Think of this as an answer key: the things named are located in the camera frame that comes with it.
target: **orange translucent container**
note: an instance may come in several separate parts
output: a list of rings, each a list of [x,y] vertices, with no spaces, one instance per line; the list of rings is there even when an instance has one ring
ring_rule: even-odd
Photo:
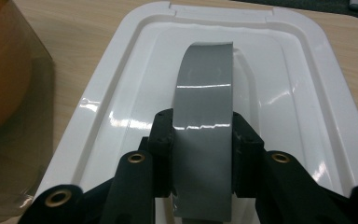
[[[48,52],[0,0],[0,222],[24,212],[51,159],[52,87]]]

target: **silver tape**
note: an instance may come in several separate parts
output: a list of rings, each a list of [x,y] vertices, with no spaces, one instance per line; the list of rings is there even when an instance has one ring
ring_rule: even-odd
[[[232,44],[192,45],[173,103],[176,217],[230,221]]]

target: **brass insert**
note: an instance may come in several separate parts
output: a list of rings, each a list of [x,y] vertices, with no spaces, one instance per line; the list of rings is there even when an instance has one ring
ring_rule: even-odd
[[[138,163],[138,162],[142,162],[144,160],[145,160],[145,156],[140,153],[132,154],[129,156],[130,163]]]
[[[58,207],[67,203],[72,197],[72,192],[69,189],[58,189],[52,192],[45,200],[47,207]]]
[[[272,159],[277,162],[287,163],[290,161],[290,158],[282,153],[274,153],[272,154]]]

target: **white plastic container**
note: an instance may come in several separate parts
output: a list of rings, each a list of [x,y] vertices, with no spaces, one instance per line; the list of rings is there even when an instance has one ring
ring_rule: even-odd
[[[187,7],[159,2],[118,27],[80,100],[37,194],[84,191],[114,176],[119,158],[171,108],[179,67],[195,42],[233,42],[234,110],[288,152],[320,185],[349,196],[358,185],[358,111],[323,30],[293,11]],[[173,220],[157,200],[157,223]],[[232,223],[257,223],[254,200],[233,200]]]

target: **wooden table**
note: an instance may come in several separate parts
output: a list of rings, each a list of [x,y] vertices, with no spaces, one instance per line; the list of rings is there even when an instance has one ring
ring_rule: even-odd
[[[54,148],[123,17],[150,0],[14,0],[55,62]],[[271,9],[223,0],[173,0],[180,5]],[[297,10],[326,32],[358,107],[358,19]]]

